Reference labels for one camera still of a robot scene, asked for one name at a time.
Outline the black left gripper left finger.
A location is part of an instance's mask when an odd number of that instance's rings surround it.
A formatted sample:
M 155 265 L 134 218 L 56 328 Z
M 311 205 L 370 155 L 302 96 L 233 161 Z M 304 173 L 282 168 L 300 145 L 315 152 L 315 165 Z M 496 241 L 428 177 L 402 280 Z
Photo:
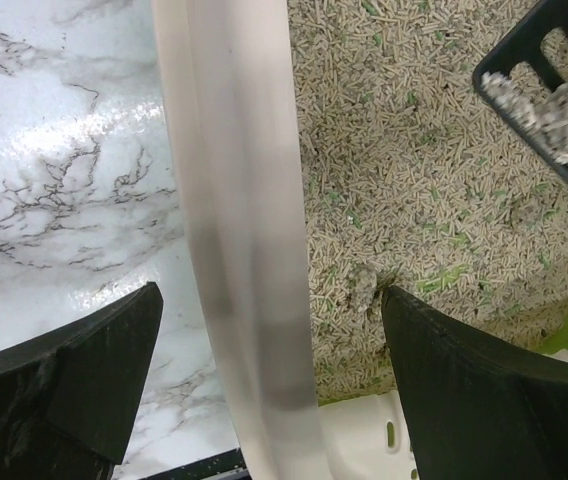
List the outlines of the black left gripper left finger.
M 159 332 L 149 282 L 0 351 L 0 479 L 109 479 L 122 463 Z

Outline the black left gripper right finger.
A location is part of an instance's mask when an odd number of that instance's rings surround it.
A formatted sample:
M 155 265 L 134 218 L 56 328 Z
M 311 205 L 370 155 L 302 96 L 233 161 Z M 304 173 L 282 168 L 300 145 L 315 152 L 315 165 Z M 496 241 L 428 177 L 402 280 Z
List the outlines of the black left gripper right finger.
M 568 479 L 568 363 L 398 286 L 381 310 L 420 478 Z

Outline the beige green litter box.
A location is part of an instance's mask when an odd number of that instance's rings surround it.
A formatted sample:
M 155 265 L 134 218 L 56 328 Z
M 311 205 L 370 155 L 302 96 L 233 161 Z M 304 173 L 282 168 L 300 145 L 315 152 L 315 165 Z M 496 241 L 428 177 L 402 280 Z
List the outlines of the beige green litter box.
M 473 71 L 540 1 L 157 1 L 180 211 L 255 479 L 422 479 L 398 286 L 568 363 L 568 185 Z

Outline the grey litter clump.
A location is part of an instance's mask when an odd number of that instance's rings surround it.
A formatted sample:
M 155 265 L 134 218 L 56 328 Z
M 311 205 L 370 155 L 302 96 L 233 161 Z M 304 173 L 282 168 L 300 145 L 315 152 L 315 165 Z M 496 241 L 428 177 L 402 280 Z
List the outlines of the grey litter clump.
M 555 163 L 568 167 L 568 82 L 540 103 L 499 72 L 484 73 L 481 86 L 500 108 L 541 142 Z

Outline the black litter scoop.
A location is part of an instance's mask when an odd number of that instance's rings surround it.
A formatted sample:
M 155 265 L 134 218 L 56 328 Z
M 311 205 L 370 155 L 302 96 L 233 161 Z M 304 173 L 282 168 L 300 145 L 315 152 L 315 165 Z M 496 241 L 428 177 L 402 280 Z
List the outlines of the black litter scoop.
M 568 185 L 568 167 L 556 163 L 542 143 L 498 106 L 482 87 L 485 73 L 509 75 L 515 66 L 524 62 L 534 70 L 545 87 L 555 91 L 565 80 L 542 52 L 544 38 L 555 29 L 562 30 L 568 39 L 568 1 L 538 2 L 480 61 L 473 71 L 472 80 L 477 94 Z

